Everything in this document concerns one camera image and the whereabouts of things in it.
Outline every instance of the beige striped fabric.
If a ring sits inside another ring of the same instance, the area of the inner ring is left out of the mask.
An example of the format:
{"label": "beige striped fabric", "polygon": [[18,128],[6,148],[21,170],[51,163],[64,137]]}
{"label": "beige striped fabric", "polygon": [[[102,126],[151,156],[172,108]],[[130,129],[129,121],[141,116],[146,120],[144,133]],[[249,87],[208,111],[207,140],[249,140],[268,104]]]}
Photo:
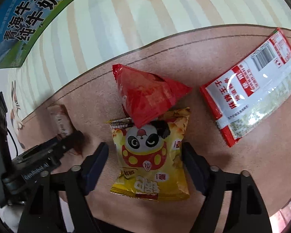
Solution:
{"label": "beige striped fabric", "polygon": [[225,24],[291,29],[291,9],[284,0],[75,0],[46,28],[23,66],[9,71],[19,117],[109,59],[179,32]]}

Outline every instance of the cable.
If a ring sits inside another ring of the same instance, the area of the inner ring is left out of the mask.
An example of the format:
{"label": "cable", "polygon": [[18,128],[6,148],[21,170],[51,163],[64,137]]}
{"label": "cable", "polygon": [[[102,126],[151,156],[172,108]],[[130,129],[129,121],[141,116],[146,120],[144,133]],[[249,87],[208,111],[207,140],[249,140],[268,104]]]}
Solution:
{"label": "cable", "polygon": [[13,140],[13,143],[14,143],[14,145],[15,145],[15,150],[16,150],[16,157],[17,157],[17,156],[18,156],[18,149],[17,149],[16,143],[15,143],[15,140],[14,140],[14,138],[13,138],[13,136],[12,136],[11,132],[9,131],[9,129],[7,129],[7,130],[8,130],[8,133],[10,134],[10,136],[11,136],[11,139]]}

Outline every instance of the red and white snack package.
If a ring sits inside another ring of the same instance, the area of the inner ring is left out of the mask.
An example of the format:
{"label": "red and white snack package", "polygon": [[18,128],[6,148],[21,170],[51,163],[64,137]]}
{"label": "red and white snack package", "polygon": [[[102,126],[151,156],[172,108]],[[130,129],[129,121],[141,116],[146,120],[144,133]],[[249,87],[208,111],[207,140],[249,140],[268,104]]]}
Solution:
{"label": "red and white snack package", "polygon": [[129,66],[112,66],[124,111],[141,128],[159,117],[192,88],[172,79]]}
{"label": "red and white snack package", "polygon": [[281,29],[200,91],[232,147],[291,95],[291,46]]}
{"label": "red and white snack package", "polygon": [[74,132],[75,128],[64,105],[52,105],[47,110],[56,123],[61,138],[65,138]]}

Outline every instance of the red label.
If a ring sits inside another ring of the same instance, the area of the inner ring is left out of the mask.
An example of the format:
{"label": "red label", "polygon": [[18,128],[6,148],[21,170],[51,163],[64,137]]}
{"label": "red label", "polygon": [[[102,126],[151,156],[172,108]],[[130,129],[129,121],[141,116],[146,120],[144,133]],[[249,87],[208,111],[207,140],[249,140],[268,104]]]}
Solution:
{"label": "red label", "polygon": [[280,59],[283,61],[283,64],[285,64],[286,62],[285,62],[284,58],[282,57],[280,51],[278,50],[277,46],[275,45],[274,39],[270,39],[269,41],[270,41],[270,42],[272,43],[272,45],[274,46],[274,48],[275,48],[275,50],[276,50],[278,56],[279,56]]}
{"label": "red label", "polygon": [[257,89],[259,89],[259,84],[253,77],[251,70],[242,64],[234,66],[232,71],[236,74],[241,86],[248,96],[252,95]]}

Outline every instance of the yellow snack bag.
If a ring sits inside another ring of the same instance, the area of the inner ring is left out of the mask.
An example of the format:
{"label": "yellow snack bag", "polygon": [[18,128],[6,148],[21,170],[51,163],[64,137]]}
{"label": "yellow snack bag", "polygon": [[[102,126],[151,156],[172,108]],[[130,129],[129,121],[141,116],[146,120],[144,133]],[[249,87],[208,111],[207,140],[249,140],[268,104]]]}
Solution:
{"label": "yellow snack bag", "polygon": [[189,108],[168,111],[141,129],[131,118],[110,121],[121,167],[110,191],[151,200],[189,198],[181,161],[189,115]]}

